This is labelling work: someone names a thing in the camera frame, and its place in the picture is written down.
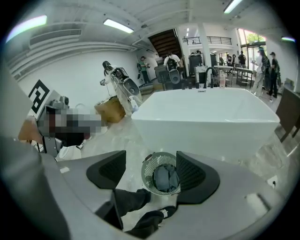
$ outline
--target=white shirt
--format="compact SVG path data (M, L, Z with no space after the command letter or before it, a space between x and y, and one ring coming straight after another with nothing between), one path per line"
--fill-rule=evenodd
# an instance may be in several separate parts
M179 59L179 57L178 57L177 55L175 55L175 54L171 54L171 56L167 56L167 57L165 58L165 61L164 61L164 65L165 65L165 66L167 66L167 61L169 60L169 58L174 59L174 60L177 62L177 66L179 67L180 59Z
M262 66L263 66L263 57L262 55L259 55L256 58L256 64L258 65L258 68L256 70L257 73L262 73Z
M105 76L105 83L108 84L108 83L113 83L113 85L115 85L115 81L112 80L112 77L111 77L111 73L113 72L113 70L115 70L117 68L117 66L112 66L112 70L109 71L107 70L107 75Z

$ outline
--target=cardboard box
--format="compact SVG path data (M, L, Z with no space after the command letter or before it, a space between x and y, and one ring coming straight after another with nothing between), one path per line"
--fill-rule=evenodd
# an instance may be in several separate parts
M163 90L164 87L163 87L162 83L155 83L155 84L153 84L153 89L154 90Z
M108 101L95 105L96 111L101 115L103 121L118 123L125 116L124 108L117 97L112 97Z

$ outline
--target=white wall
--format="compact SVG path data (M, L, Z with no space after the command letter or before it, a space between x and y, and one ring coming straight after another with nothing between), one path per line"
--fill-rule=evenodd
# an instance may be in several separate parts
M238 30L236 28L231 30L231 44L233 49L228 51L229 55L232 56L235 54L235 56L238 57L239 54L237 54L237 51L240 53L240 40Z
M138 57L138 61L140 61L141 57L144 56L144 57L146 57L145 63L150 64L150 68L147 69L148 77L150 78L150 80L153 80L154 78L156 78L155 70L154 70L154 68L158 65L155 60L155 58L157 57L156 54L153 52L148 52L148 51L146 51L146 49L141 49L135 53Z
M224 26L214 23L203 23L206 36L231 38L231 31L225 30Z
M298 52L295 43L267 39L266 45L270 61L272 59L270 53L274 52L276 54L280 66L281 82L284 83L285 79L289 78L296 83L299 66L297 59Z
M89 108L102 100L108 99L106 86L99 82L104 79L103 61L123 67L130 78L138 84L137 57L131 52L91 52L80 54L54 62L26 76L19 86L29 94L35 83L40 79L46 86L69 98L71 108L82 103ZM111 96L115 95L112 84L108 85Z

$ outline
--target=ceiling light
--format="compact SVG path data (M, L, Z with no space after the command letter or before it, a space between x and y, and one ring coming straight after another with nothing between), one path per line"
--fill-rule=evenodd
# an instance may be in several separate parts
M42 15L39 17L35 17L35 18L31 18L25 22L22 22L18 25L16 25L9 33L7 39L6 39L6 43L12 39L13 37L17 36L18 34L20 34L21 32L24 32L26 30L29 30L31 28L34 27L38 27L41 25L45 25L47 23L47 16L46 15Z
M122 30L122 31L127 32L127 33L132 33L133 32L133 30L131 28L128 28L128 27L126 27L126 26L124 26L124 25L122 25L118 22L115 22L113 20L110 20L110 19L106 19L103 24L106 25L106 26L117 28L117 29Z
M232 0L224 10L224 13L230 13L242 0Z
M281 40L296 42L296 40L292 37L282 37Z

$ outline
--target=table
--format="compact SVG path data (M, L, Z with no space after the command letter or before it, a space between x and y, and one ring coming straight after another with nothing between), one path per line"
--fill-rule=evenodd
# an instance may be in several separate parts
M300 94L285 87L276 114L285 130L285 134L280 141L284 141L294 126L296 126L296 131L292 134L292 137L295 137L300 129Z
M214 68L218 69L218 75L220 76L220 70L225 71L226 74L230 73L230 70L232 70L232 74L231 74L231 80L230 79L226 79L226 81L231 81L231 87L233 85L233 67L229 67L229 66L214 66Z
M236 84L240 83L245 83L247 86L247 83L250 84L250 88L251 88L251 81L252 81L252 76L253 76L253 71L247 68L241 68L241 67L236 67L235 68L237 71L237 75L236 75ZM247 81L247 79L243 79L242 74L243 73L247 73L247 76L244 75L245 78L250 78L250 82Z

